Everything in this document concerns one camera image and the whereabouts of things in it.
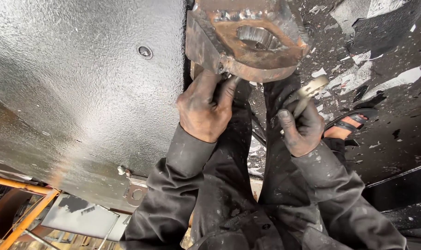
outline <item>dirty hand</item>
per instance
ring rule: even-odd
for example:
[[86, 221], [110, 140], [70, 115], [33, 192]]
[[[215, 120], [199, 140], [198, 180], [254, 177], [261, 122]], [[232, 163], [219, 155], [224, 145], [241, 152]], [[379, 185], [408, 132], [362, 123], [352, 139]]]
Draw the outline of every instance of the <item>dirty hand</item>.
[[216, 142], [232, 116], [232, 100], [238, 81], [222, 84], [220, 75], [204, 70], [177, 99], [180, 125], [191, 136]]
[[293, 156], [300, 157], [311, 152], [320, 143], [325, 122], [312, 101], [309, 101], [296, 122], [292, 112], [297, 102], [298, 100], [292, 102], [287, 109], [279, 110], [277, 116], [284, 131], [282, 139], [286, 147]]

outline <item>metal rod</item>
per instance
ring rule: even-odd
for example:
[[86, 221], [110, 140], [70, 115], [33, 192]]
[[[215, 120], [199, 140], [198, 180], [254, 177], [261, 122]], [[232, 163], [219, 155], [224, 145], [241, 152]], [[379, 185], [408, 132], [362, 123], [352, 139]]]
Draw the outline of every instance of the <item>metal rod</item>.
[[30, 235], [32, 238], [34, 238], [35, 240], [41, 242], [42, 244], [44, 244], [47, 247], [53, 248], [55, 250], [60, 250], [59, 248], [53, 246], [52, 244], [50, 244], [48, 241], [44, 240], [43, 238], [37, 236], [36, 234], [34, 234], [33, 232], [31, 232], [30, 230], [26, 229], [25, 232]]
[[31, 184], [23, 183], [20, 181], [9, 180], [2, 177], [0, 177], [0, 184], [18, 188], [18, 189], [29, 190], [29, 191], [39, 193], [39, 194], [48, 194], [53, 190], [52, 188], [31, 185]]
[[102, 240], [102, 242], [101, 242], [100, 246], [98, 247], [98, 250], [101, 250], [101, 247], [102, 247], [102, 246], [104, 245], [104, 243], [106, 242], [107, 237], [109, 236], [110, 232], [112, 231], [112, 229], [113, 229], [113, 227], [115, 226], [115, 224], [116, 224], [116, 222], [118, 221], [118, 219], [119, 219], [119, 214], [118, 214], [118, 216], [115, 218], [115, 221], [113, 222], [113, 224], [112, 224], [112, 226], [110, 227], [109, 231], [107, 232], [106, 236], [105, 236], [105, 237], [104, 237], [104, 239]]
[[1, 244], [0, 250], [7, 250], [18, 237], [21, 235], [24, 230], [33, 222], [33, 220], [44, 210], [44, 208], [48, 205], [49, 202], [55, 198], [59, 194], [59, 191], [53, 189], [49, 192], [39, 203], [36, 207], [24, 218], [23, 221], [18, 225], [17, 228], [13, 230], [13, 232], [5, 239], [5, 241]]

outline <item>person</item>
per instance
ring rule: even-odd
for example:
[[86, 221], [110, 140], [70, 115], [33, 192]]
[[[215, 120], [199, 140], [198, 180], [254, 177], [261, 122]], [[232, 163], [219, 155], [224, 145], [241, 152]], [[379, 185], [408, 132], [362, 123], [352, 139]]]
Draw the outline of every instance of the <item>person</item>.
[[[364, 184], [345, 167], [345, 126], [326, 132], [310, 102], [294, 119], [298, 76], [264, 83], [266, 166], [258, 202], [247, 171], [251, 87], [202, 72], [177, 99], [180, 123], [166, 158], [120, 240], [125, 250], [182, 249], [193, 212], [191, 250], [402, 250], [406, 239], [361, 196]], [[346, 127], [367, 117], [347, 116]]]

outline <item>bolt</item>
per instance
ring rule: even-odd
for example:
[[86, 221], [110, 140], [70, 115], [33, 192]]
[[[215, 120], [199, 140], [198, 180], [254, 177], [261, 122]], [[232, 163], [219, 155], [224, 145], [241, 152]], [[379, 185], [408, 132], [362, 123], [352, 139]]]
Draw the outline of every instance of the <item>bolt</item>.
[[125, 170], [124, 170], [124, 168], [123, 168], [123, 166], [118, 166], [116, 169], [118, 169], [118, 174], [119, 175], [123, 175], [123, 174], [126, 173]]
[[125, 172], [126, 172], [126, 176], [127, 176], [127, 177], [130, 177], [130, 176], [132, 175], [132, 173], [131, 173], [131, 172], [130, 172], [130, 170], [128, 170], [128, 169], [126, 169], [126, 171], [125, 171]]

